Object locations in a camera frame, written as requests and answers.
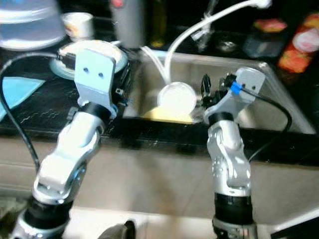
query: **dark countertop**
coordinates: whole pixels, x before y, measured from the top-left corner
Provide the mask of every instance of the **dark countertop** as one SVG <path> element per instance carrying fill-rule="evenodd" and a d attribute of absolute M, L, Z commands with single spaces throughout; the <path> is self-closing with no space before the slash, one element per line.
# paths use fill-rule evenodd
<path fill-rule="evenodd" d="M 115 38 L 111 32 L 102 32 L 98 39 L 112 41 Z M 240 44 L 245 36 L 236 35 L 236 39 Z M 68 41 L 66 39 L 45 51 L 54 52 Z M 186 41 L 178 52 L 198 54 L 194 44 L 190 41 Z M 19 53 L 3 50 L 0 51 L 0 54 L 5 61 Z M 210 47 L 202 54 L 249 59 L 240 49 L 232 54 L 223 54 Z M 276 60 L 267 60 L 267 62 L 274 65 Z M 56 141 L 58 133 L 67 122 L 66 117 L 69 109 L 77 106 L 78 93 L 74 82 L 55 76 L 48 67 L 48 60 L 38 59 L 28 60 L 27 64 L 23 61 L 16 63 L 8 71 L 7 76 L 23 76 L 46 81 L 31 97 L 14 109 L 13 114 L 31 138 Z M 247 154 L 251 154 L 277 134 L 277 132 L 266 130 L 241 129 Z M 0 123 L 0 135 L 17 135 L 15 128 L 7 117 Z M 123 147 L 160 148 L 169 146 L 181 153 L 207 153 L 207 126 L 203 124 L 185 125 L 156 122 L 144 119 L 115 119 L 109 123 L 108 129 L 102 135 L 102 142 L 110 142 L 111 140 L 119 141 Z M 281 138 L 280 143 L 276 143 L 263 151 L 256 160 L 319 166 L 319 161 L 316 159 L 318 150 L 319 137 L 317 135 L 287 133 Z"/>

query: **kitchen sink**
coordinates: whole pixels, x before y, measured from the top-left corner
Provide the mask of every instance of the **kitchen sink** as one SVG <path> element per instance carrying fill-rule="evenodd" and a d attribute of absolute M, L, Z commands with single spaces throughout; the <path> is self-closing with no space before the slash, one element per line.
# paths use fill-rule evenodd
<path fill-rule="evenodd" d="M 163 62 L 166 52 L 155 51 L 155 53 Z M 241 67 L 255 68 L 266 75 L 266 81 L 260 94 L 270 97 L 288 109 L 293 118 L 291 131 L 315 133 L 314 128 L 285 87 L 279 82 L 271 67 L 265 62 L 176 53 L 172 59 L 171 75 L 173 82 L 185 82 L 192 86 L 197 93 L 198 101 L 200 101 L 201 80 L 204 74 L 208 74 L 211 78 L 211 92 L 214 94 L 220 78 L 225 77 L 227 73 L 235 73 Z M 140 65 L 133 72 L 130 103 L 123 117 L 143 118 L 147 112 L 158 106 L 157 96 L 164 86 L 163 79 L 151 59 L 142 55 Z M 191 114 L 193 122 L 202 121 L 202 113 L 203 109 L 198 106 Z M 252 105 L 242 110 L 236 121 L 244 128 L 268 130 L 282 130 L 287 123 L 287 119 L 281 111 L 260 100 L 256 100 Z"/>

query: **blue towel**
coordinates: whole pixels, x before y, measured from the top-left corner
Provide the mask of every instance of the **blue towel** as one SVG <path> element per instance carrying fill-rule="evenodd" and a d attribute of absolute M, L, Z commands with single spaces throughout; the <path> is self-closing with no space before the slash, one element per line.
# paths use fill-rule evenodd
<path fill-rule="evenodd" d="M 5 77 L 3 79 L 3 93 L 10 109 L 20 105 L 33 92 L 35 92 L 44 81 L 30 79 L 24 77 Z M 0 103 L 0 121 L 5 116 L 6 112 Z"/>

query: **blue clip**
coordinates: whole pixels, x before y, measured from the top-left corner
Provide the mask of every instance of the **blue clip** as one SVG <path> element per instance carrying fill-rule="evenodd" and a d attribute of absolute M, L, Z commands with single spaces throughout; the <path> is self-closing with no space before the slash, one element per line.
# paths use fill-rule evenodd
<path fill-rule="evenodd" d="M 230 90 L 232 92 L 235 93 L 235 95 L 239 95 L 239 92 L 242 90 L 242 85 L 238 84 L 237 82 L 234 82 L 231 87 L 230 87 Z"/>

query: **white tube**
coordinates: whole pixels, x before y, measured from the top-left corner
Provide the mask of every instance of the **white tube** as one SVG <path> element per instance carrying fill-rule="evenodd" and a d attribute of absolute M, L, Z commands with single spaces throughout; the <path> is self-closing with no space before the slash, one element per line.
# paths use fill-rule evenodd
<path fill-rule="evenodd" d="M 247 7 L 247 6 L 256 6 L 258 0 L 248 0 L 248 1 L 244 1 L 244 2 L 240 2 L 238 4 L 235 4 L 229 8 L 226 8 L 223 11 L 220 11 L 219 13 L 214 14 L 213 16 L 210 16 L 206 19 L 204 19 L 203 21 L 195 24 L 194 26 L 192 26 L 191 28 L 189 28 L 188 30 L 186 30 L 185 32 L 183 32 L 170 46 L 170 48 L 168 49 L 166 58 L 165 58 L 165 75 L 166 78 L 171 81 L 170 78 L 170 64 L 171 64 L 171 59 L 173 57 L 173 53 L 175 52 L 175 50 L 178 48 L 178 46 L 186 39 L 188 38 L 190 35 L 192 35 L 194 32 L 196 32 L 197 30 L 200 30 L 202 27 L 204 27 L 207 24 L 210 24 L 222 17 L 224 17 L 225 15 L 228 15 L 234 11 L 237 11 L 243 7 Z"/>
<path fill-rule="evenodd" d="M 159 70 L 160 75 L 162 76 L 164 82 L 166 85 L 170 84 L 170 80 L 166 77 L 165 71 L 164 71 L 164 65 L 161 63 L 159 58 L 154 54 L 154 52 L 148 47 L 148 46 L 143 46 L 141 47 L 141 50 L 147 54 L 151 60 L 154 62 L 155 66 Z"/>

